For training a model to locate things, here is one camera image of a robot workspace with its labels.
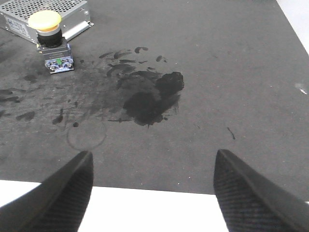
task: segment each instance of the circular mark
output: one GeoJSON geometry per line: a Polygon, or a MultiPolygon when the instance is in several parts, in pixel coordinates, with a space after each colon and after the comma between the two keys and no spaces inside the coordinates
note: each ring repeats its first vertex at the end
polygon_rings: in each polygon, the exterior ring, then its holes
{"type": "Polygon", "coordinates": [[[106,137],[106,128],[102,121],[89,118],[83,122],[75,122],[69,129],[67,141],[79,151],[91,150],[101,145],[106,137]]]}

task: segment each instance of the smudge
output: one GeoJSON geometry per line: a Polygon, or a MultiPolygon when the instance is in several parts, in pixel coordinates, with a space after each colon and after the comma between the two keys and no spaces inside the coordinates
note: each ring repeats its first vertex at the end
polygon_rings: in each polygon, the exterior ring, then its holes
{"type": "Polygon", "coordinates": [[[2,117],[5,113],[5,110],[0,111],[0,117],[2,117]]]}
{"type": "Polygon", "coordinates": [[[13,92],[8,90],[8,89],[0,89],[0,94],[2,94],[2,95],[11,95],[11,94],[13,94],[13,92]]]}
{"type": "Polygon", "coordinates": [[[135,63],[135,60],[130,60],[130,59],[121,59],[119,60],[121,64],[125,64],[125,63],[135,63]]]}
{"type": "Polygon", "coordinates": [[[137,47],[137,48],[135,48],[135,50],[134,50],[134,52],[135,53],[140,53],[140,50],[144,50],[144,51],[148,51],[148,47],[137,47]]]}
{"type": "Polygon", "coordinates": [[[165,74],[156,81],[155,87],[160,91],[161,98],[167,98],[184,88],[183,75],[180,72],[165,74]]]}
{"type": "Polygon", "coordinates": [[[21,92],[21,93],[25,93],[26,92],[24,89],[18,89],[18,88],[9,88],[9,90],[17,91],[17,92],[21,92]]]}
{"type": "Polygon", "coordinates": [[[233,140],[236,140],[236,137],[235,137],[234,133],[231,131],[231,129],[229,127],[227,127],[227,129],[231,133],[233,140]]]}
{"type": "Polygon", "coordinates": [[[160,56],[158,56],[155,60],[156,60],[156,62],[160,62],[161,60],[162,60],[162,56],[160,55],[160,56]]]}
{"type": "Polygon", "coordinates": [[[299,89],[303,94],[306,94],[306,95],[308,94],[305,85],[302,83],[296,83],[295,88],[299,89]]]}
{"type": "Polygon", "coordinates": [[[57,116],[55,119],[53,119],[52,123],[53,125],[55,125],[62,122],[62,120],[63,120],[63,109],[60,109],[60,115],[57,116]]]}
{"type": "Polygon", "coordinates": [[[156,101],[152,93],[138,92],[125,102],[123,108],[138,125],[153,125],[163,120],[162,114],[179,100],[179,95],[156,101]]]}
{"type": "Polygon", "coordinates": [[[121,51],[119,51],[119,52],[116,52],[114,54],[114,59],[119,59],[121,57],[124,57],[126,55],[130,55],[130,54],[132,54],[132,52],[123,52],[123,53],[121,53],[121,51]]]}
{"type": "Polygon", "coordinates": [[[103,55],[99,56],[100,59],[107,57],[108,55],[112,54],[113,52],[104,53],[103,55]]]}
{"type": "Polygon", "coordinates": [[[30,81],[31,84],[34,84],[37,82],[37,77],[35,75],[29,74],[24,77],[26,81],[30,81]]]}
{"type": "Polygon", "coordinates": [[[27,112],[23,115],[17,116],[16,120],[20,121],[20,120],[24,119],[25,121],[30,121],[34,118],[34,116],[35,116],[35,112],[31,111],[31,112],[27,112]]]}
{"type": "Polygon", "coordinates": [[[14,103],[20,103],[18,100],[18,97],[11,97],[11,98],[0,98],[0,102],[14,102],[14,103]]]}
{"type": "Polygon", "coordinates": [[[135,70],[135,67],[131,66],[129,64],[116,64],[116,65],[109,64],[109,66],[112,67],[112,68],[110,70],[108,70],[108,72],[106,73],[107,76],[111,76],[112,73],[116,70],[121,70],[124,73],[129,73],[129,72],[135,70]]]}

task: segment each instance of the black mark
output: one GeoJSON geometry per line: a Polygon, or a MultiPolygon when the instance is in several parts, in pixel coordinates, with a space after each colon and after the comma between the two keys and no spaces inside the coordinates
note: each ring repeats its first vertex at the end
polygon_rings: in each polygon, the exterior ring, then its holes
{"type": "Polygon", "coordinates": [[[121,64],[125,64],[125,63],[135,63],[135,60],[130,60],[130,59],[121,59],[119,60],[121,64]]]}
{"type": "Polygon", "coordinates": [[[99,56],[100,59],[104,58],[104,57],[107,57],[108,55],[112,54],[113,52],[108,52],[108,53],[105,53],[101,56],[99,56]]]}
{"type": "Polygon", "coordinates": [[[135,67],[129,64],[116,64],[116,65],[109,64],[109,66],[112,68],[108,70],[108,72],[106,73],[107,76],[111,76],[112,73],[116,70],[120,70],[123,73],[129,73],[135,70],[135,67]]]}
{"type": "Polygon", "coordinates": [[[52,123],[53,125],[55,125],[55,124],[62,122],[62,120],[63,120],[63,109],[60,109],[60,115],[56,117],[55,119],[53,119],[52,123]]]}
{"type": "Polygon", "coordinates": [[[155,60],[156,60],[156,62],[160,62],[161,60],[162,60],[162,56],[158,56],[155,60]]]}
{"type": "Polygon", "coordinates": [[[183,75],[180,72],[165,74],[156,81],[155,87],[160,91],[161,98],[167,98],[184,88],[183,75]]]}
{"type": "Polygon", "coordinates": [[[0,117],[2,117],[5,113],[5,110],[0,111],[0,117]]]}
{"type": "Polygon", "coordinates": [[[233,139],[236,140],[236,137],[235,137],[234,133],[231,131],[231,129],[230,129],[229,127],[227,127],[227,129],[228,129],[228,131],[232,134],[233,139]]]}
{"type": "Polygon", "coordinates": [[[8,90],[8,89],[0,89],[0,94],[2,94],[2,95],[10,95],[10,94],[13,94],[13,92],[8,90]]]}
{"type": "Polygon", "coordinates": [[[135,48],[135,50],[134,50],[134,52],[135,53],[140,53],[140,50],[144,50],[144,51],[148,51],[148,47],[137,47],[137,48],[135,48]]]}
{"type": "Polygon", "coordinates": [[[34,118],[34,116],[35,116],[35,112],[31,111],[31,112],[25,113],[23,115],[17,116],[16,120],[20,121],[20,120],[24,119],[25,121],[30,121],[34,118]]]}
{"type": "Polygon", "coordinates": [[[11,98],[0,98],[0,102],[14,102],[14,103],[20,103],[18,100],[18,97],[11,97],[11,98]]]}
{"type": "Polygon", "coordinates": [[[35,75],[32,75],[32,74],[25,76],[24,79],[26,81],[30,81],[31,84],[34,84],[34,83],[37,82],[37,77],[35,75]]]}
{"type": "Polygon", "coordinates": [[[119,59],[120,57],[124,57],[124,56],[129,55],[129,54],[132,54],[132,52],[123,52],[123,53],[121,53],[121,51],[119,51],[119,52],[116,52],[114,54],[114,59],[119,59]]]}
{"type": "Polygon", "coordinates": [[[174,95],[164,100],[155,100],[152,93],[138,92],[124,104],[126,113],[135,119],[141,126],[153,125],[161,122],[162,114],[170,109],[179,100],[179,95],[174,95]]]}

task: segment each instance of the perforated metal panel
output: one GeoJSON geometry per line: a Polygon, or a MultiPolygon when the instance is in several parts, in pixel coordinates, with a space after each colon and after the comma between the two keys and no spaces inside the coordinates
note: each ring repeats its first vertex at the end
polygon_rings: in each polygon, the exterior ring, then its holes
{"type": "Polygon", "coordinates": [[[28,26],[28,19],[33,13],[43,10],[61,15],[60,25],[67,41],[93,25],[85,0],[10,0],[0,5],[0,27],[36,43],[36,30],[28,26]]]}
{"type": "Polygon", "coordinates": [[[28,20],[30,15],[43,10],[52,10],[63,15],[81,2],[82,0],[12,0],[3,4],[1,9],[28,20]]]}

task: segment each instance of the gray surface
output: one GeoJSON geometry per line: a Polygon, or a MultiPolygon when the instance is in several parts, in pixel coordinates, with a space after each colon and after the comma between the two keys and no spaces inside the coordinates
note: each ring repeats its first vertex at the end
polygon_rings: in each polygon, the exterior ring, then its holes
{"type": "Polygon", "coordinates": [[[95,26],[70,42],[73,72],[48,74],[33,44],[0,30],[0,89],[25,90],[9,96],[20,103],[0,105],[0,179],[42,181],[73,147],[94,147],[97,186],[213,193],[216,151],[225,148],[309,200],[308,96],[295,88],[309,82],[308,55],[274,0],[89,4],[95,26]],[[113,54],[99,58],[138,46],[149,50],[123,57],[148,60],[136,71],[184,76],[178,106],[149,128],[108,121],[149,86],[117,89],[116,73],[106,77],[113,54]],[[27,112],[34,118],[16,119],[27,112]]]}

